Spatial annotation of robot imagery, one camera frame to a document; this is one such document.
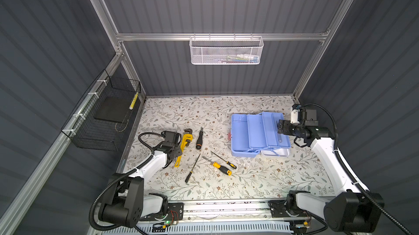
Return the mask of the white blue tool box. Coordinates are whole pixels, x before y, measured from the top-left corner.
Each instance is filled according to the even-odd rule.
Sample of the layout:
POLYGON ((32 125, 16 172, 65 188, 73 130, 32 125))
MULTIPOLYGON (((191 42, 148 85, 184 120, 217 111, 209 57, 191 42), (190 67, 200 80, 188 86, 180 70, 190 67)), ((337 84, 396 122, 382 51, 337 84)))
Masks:
POLYGON ((231 116, 231 153, 235 157, 288 157, 291 143, 288 136, 278 133, 282 113, 233 114, 231 116))

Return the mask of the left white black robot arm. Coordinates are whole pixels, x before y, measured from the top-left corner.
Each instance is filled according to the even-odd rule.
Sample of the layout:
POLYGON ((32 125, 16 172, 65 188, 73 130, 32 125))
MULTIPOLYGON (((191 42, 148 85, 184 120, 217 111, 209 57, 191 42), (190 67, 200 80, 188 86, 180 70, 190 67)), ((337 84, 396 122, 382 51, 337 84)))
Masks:
POLYGON ((121 226, 136 228, 145 217, 168 213, 167 196, 156 193, 146 196, 144 186, 158 171, 182 155, 182 135, 172 131, 144 132, 138 135, 138 140, 149 149, 150 155, 127 172, 111 176, 88 213, 89 224, 95 230, 108 231, 121 226))

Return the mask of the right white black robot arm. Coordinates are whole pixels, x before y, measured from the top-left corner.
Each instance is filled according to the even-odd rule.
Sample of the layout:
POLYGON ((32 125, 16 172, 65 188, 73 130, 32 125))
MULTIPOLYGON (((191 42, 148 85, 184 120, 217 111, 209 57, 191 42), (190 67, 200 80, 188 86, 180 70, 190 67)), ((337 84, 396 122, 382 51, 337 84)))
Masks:
POLYGON ((317 105, 293 105, 290 119, 280 120, 277 130, 303 139, 304 146, 323 164, 335 196, 326 199, 309 191, 291 190, 283 207, 290 216, 307 213, 336 232, 372 233, 378 225, 384 200, 379 194, 369 192, 351 169, 338 148, 337 130, 319 126, 316 108, 317 105))

